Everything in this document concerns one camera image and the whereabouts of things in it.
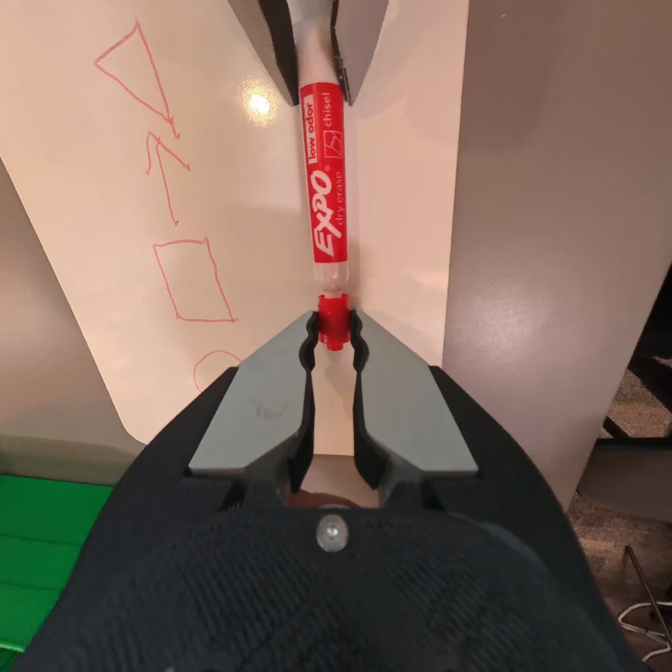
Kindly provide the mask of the green plastic bin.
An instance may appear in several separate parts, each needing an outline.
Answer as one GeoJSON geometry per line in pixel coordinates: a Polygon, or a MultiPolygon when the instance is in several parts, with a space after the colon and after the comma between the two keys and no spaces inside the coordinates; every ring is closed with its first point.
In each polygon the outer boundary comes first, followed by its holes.
{"type": "Polygon", "coordinates": [[[59,599],[112,486],[1,475],[1,670],[59,599]]]}

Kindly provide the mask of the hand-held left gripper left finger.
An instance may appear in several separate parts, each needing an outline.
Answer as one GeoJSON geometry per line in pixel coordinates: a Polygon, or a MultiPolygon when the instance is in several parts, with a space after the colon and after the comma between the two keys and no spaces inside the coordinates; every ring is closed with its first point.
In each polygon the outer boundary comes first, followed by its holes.
{"type": "Polygon", "coordinates": [[[299,490],[314,453],[318,331],[308,311],[240,363],[191,458],[193,475],[299,490]]]}

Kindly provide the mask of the white whiteboard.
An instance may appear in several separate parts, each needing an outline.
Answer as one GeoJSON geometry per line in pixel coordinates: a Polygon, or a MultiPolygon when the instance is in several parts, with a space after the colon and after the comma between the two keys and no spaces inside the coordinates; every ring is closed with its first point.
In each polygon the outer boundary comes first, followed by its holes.
{"type": "MultiPolygon", "coordinates": [[[[446,324],[468,1],[391,1],[345,113],[352,302],[446,324]]],[[[228,1],[2,1],[1,159],[148,443],[316,307],[300,115],[228,1]]]]}

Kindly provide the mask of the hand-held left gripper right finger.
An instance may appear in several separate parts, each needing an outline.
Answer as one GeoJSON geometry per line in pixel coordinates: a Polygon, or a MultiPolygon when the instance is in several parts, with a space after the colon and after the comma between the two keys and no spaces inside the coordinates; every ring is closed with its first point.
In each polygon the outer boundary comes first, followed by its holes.
{"type": "Polygon", "coordinates": [[[472,478],[478,466],[429,364],[363,310],[351,311],[354,459],[373,490],[472,478]]]}

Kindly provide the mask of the red marker cap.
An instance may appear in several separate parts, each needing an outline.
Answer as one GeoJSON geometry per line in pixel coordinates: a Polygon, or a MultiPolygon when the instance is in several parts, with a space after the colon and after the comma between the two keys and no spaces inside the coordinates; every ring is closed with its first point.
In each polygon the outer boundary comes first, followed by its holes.
{"type": "Polygon", "coordinates": [[[349,295],[318,298],[318,340],[328,351],[342,351],[350,341],[351,309],[349,295]]]}

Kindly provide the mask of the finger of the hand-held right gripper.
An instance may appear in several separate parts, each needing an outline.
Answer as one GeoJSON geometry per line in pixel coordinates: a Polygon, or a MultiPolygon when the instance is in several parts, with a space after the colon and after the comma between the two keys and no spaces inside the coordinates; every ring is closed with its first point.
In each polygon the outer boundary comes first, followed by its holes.
{"type": "Polygon", "coordinates": [[[354,105],[370,68],[389,6],[388,1],[333,1],[330,37],[338,83],[354,105]]]}
{"type": "Polygon", "coordinates": [[[299,104],[298,61],[287,1],[229,1],[259,60],[291,106],[299,104]]]}

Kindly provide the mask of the red dry erase marker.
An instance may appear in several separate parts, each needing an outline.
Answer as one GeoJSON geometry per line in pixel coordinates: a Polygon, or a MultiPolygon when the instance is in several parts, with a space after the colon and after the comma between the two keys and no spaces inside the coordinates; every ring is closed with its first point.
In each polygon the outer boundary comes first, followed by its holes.
{"type": "Polygon", "coordinates": [[[315,277],[326,299],[349,279],[344,96],[331,40],[331,1],[289,1],[315,277]]]}

